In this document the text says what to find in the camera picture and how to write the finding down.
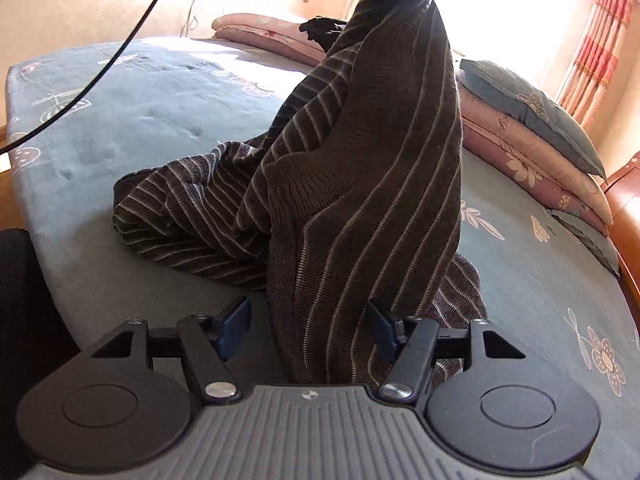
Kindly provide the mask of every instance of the blue pillow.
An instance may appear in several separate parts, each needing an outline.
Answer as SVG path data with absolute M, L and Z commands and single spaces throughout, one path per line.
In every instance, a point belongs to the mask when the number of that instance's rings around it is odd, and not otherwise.
M 618 267 L 618 252 L 613 245 L 611 238 L 604 236 L 601 232 L 596 231 L 587 222 L 570 215 L 564 211 L 556 209 L 549 210 L 551 216 L 558 220 L 564 228 L 571 234 L 575 235 L 588 250 L 591 251 L 598 261 L 613 273 L 617 278 L 620 277 L 620 269 Z
M 606 178 L 593 143 L 571 115 L 519 75 L 490 61 L 463 59 L 458 80 L 493 108 L 545 139 L 583 173 Z

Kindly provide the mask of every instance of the stack of bedding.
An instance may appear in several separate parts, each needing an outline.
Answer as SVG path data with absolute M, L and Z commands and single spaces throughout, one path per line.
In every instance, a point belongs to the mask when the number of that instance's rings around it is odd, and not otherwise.
M 592 175 L 604 168 L 585 131 L 556 102 L 492 62 L 456 71 L 464 147 L 505 174 L 618 275 L 609 203 Z

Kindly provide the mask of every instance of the bed sheet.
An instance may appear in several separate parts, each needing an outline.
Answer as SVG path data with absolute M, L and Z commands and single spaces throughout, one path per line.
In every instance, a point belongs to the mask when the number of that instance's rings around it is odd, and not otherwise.
M 12 67 L 6 83 L 10 139 L 68 103 L 118 47 L 72 48 Z M 263 133 L 308 70 L 224 40 L 133 41 L 70 114 L 12 153 L 15 193 L 44 277 L 81 346 L 127 318 L 170 326 L 189 314 L 215 314 L 244 293 L 254 304 L 255 327 L 244 349 L 264 352 L 244 352 L 234 371 L 239 380 L 284 380 L 264 295 L 133 255 L 112 227 L 111 209 L 113 184 L 124 174 Z
M 9 135 L 68 102 L 116 47 L 70 49 L 13 67 Z M 307 70 L 226 41 L 136 41 L 71 115 L 13 154 L 38 259 L 82 346 L 129 317 L 170 325 L 217 312 L 242 293 L 132 254 L 111 227 L 113 184 L 219 140 L 260 133 Z M 460 252 L 478 268 L 489 318 L 597 400 L 603 423 L 588 471 L 634 479 L 640 338 L 616 279 L 543 206 L 466 150 L 462 199 Z M 264 295 L 250 296 L 254 329 L 233 370 L 240 380 L 274 381 L 280 371 Z

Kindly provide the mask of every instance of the striped garment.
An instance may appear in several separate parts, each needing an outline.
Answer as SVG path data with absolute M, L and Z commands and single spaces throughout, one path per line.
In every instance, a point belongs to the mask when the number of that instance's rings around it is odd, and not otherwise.
M 361 0 L 266 133 L 123 177 L 114 227 L 151 260 L 266 288 L 292 381 L 377 384 L 368 298 L 454 328 L 486 316 L 455 255 L 461 141 L 436 5 Z

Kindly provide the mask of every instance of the wooden floor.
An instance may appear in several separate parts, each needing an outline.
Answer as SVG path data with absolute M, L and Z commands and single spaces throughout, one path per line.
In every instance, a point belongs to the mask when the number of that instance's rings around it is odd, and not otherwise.
M 4 146 L 4 140 L 0 140 L 0 146 Z M 15 203 L 11 172 L 12 170 L 8 170 L 0 173 L 0 230 L 12 227 L 24 229 L 24 220 Z

